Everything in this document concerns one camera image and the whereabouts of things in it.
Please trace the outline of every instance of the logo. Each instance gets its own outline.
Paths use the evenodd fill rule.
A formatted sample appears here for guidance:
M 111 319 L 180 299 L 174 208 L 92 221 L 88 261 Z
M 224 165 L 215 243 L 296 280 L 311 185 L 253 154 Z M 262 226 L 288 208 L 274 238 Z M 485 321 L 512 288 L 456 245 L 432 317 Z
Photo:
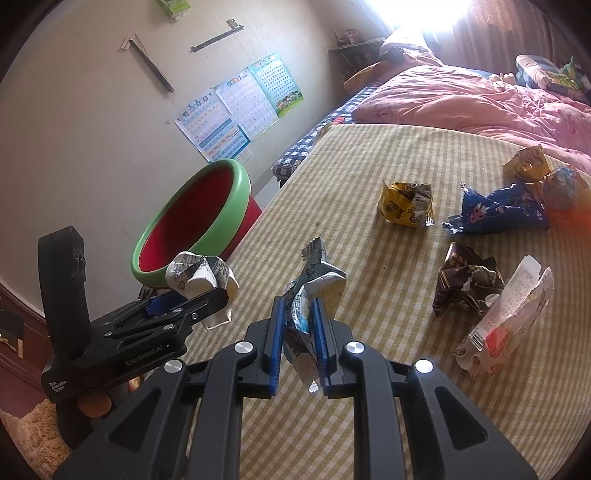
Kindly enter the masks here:
M 54 391 L 54 393 L 58 393 L 59 391 L 63 390 L 66 387 L 67 380 L 62 380 L 61 382 L 50 382 L 49 386 Z
M 152 355 L 155 355 L 162 350 L 164 350 L 164 347 L 162 345 L 158 345 L 156 348 L 152 348 L 149 352 L 141 353 L 137 357 L 132 358 L 131 360 L 127 360 L 125 362 L 125 365 L 133 365 L 133 364 L 136 364 L 137 362 L 141 362 L 142 360 L 149 358 Z

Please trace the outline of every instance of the pink blanket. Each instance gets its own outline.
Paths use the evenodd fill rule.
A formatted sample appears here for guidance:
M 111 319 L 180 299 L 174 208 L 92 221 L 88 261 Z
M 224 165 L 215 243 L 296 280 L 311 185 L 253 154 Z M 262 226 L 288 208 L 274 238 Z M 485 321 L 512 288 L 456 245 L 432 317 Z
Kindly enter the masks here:
M 545 90 L 490 82 L 459 67 L 414 67 L 353 112 L 364 123 L 422 125 L 544 151 L 591 174 L 591 107 Z

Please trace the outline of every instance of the striped bed sheet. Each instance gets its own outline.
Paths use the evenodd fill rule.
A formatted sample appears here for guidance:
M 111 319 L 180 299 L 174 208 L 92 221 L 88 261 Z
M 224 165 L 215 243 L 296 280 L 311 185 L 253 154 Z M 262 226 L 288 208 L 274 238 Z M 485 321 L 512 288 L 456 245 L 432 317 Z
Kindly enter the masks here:
M 321 236 L 331 263 L 348 274 L 337 320 L 388 359 L 432 359 L 500 428 L 540 480 L 549 480 L 591 420 L 587 241 L 555 228 L 460 239 L 482 258 L 494 255 L 505 278 L 525 255 L 554 272 L 550 305 L 494 377 L 471 380 L 452 355 L 474 316 L 454 310 L 436 319 L 431 309 L 451 240 L 439 225 L 460 211 L 459 182 L 483 193 L 501 187 L 501 165 L 517 149 L 435 128 L 330 127 L 229 260 L 241 285 L 232 323 L 196 330 L 188 338 L 186 360 L 211 358 L 242 339 L 251 322 L 267 318 L 273 297 L 301 271 L 302 247 Z M 419 230 L 386 224 L 376 215 L 382 179 L 431 183 L 436 225 Z M 278 395 L 271 401 L 245 401 L 241 478 L 352 478 L 352 407 L 351 399 L 308 393 L 282 361 Z M 403 443 L 408 462 L 404 434 Z

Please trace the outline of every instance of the red and green bowl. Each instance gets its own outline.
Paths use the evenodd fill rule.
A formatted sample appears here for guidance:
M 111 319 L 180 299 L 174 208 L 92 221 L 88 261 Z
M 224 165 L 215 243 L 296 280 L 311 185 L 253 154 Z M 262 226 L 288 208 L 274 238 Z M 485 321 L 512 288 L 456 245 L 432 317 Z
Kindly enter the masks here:
M 261 214 L 251 182 L 235 160 L 217 160 L 198 171 L 150 222 L 131 258 L 135 278 L 166 287 L 165 273 L 179 252 L 226 260 Z

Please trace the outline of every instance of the silver bolt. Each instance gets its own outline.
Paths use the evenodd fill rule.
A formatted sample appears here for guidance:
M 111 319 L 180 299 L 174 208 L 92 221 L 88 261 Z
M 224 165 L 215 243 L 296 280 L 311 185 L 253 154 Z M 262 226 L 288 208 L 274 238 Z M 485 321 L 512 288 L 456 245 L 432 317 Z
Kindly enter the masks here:
M 347 350 L 355 355 L 363 353 L 365 346 L 361 342 L 349 342 L 347 343 Z
M 183 363 L 180 360 L 169 360 L 164 364 L 164 370 L 169 374 L 175 374 L 183 368 Z
M 433 370 L 433 364 L 429 360 L 421 359 L 415 362 L 414 368 L 416 368 L 422 374 L 428 374 L 431 370 Z
M 253 348 L 254 347 L 250 342 L 238 342 L 236 345 L 234 345 L 234 350 L 238 353 L 249 353 L 252 352 Z

